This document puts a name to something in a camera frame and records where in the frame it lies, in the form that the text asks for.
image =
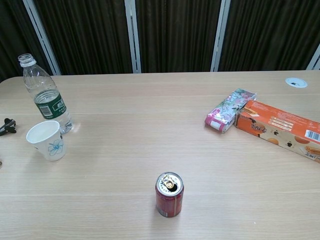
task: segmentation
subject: green bottle label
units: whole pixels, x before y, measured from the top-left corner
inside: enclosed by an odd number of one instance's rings
[[[36,106],[45,119],[55,119],[67,110],[60,93],[54,100],[45,103],[36,103]]]

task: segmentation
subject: plastic water bottle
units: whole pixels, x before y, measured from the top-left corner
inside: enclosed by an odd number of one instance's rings
[[[59,122],[61,133],[69,132],[72,128],[71,116],[53,79],[36,64],[31,54],[20,55],[18,60],[23,67],[25,87],[42,116]]]

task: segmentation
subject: soda can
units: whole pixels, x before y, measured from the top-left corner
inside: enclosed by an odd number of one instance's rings
[[[162,173],[155,182],[156,208],[167,218],[178,215],[182,208],[184,181],[174,172]]]

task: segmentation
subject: snack box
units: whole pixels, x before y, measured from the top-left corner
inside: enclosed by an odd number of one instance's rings
[[[241,88],[233,91],[218,106],[209,112],[204,120],[205,124],[225,133],[235,122],[236,113],[246,105],[246,103],[257,97],[256,93],[243,90]]]
[[[250,100],[235,126],[320,163],[320,123]]]

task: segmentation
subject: black clip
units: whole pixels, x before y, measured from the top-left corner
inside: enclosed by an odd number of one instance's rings
[[[15,134],[17,132],[15,126],[15,120],[9,118],[4,119],[4,125],[0,127],[0,136],[5,135],[6,133]]]

